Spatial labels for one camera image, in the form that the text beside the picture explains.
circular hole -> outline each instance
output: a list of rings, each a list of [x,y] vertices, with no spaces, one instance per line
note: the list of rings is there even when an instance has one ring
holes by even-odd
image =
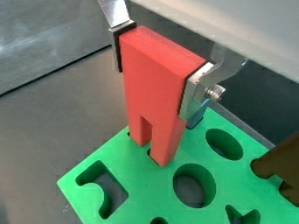
[[[182,203],[194,208],[206,207],[217,194],[215,179],[198,164],[186,164],[177,170],[173,188]]]
[[[243,157],[243,149],[237,138],[222,129],[210,129],[206,139],[214,151],[230,160],[239,160]]]
[[[151,221],[151,224],[167,224],[167,223],[169,222],[162,217],[154,218],[153,221]]]

red block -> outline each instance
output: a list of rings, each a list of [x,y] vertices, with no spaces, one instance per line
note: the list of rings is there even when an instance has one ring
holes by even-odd
[[[174,159],[186,121],[179,117],[186,78],[205,59],[143,26],[121,36],[130,136],[153,140],[151,158]]]

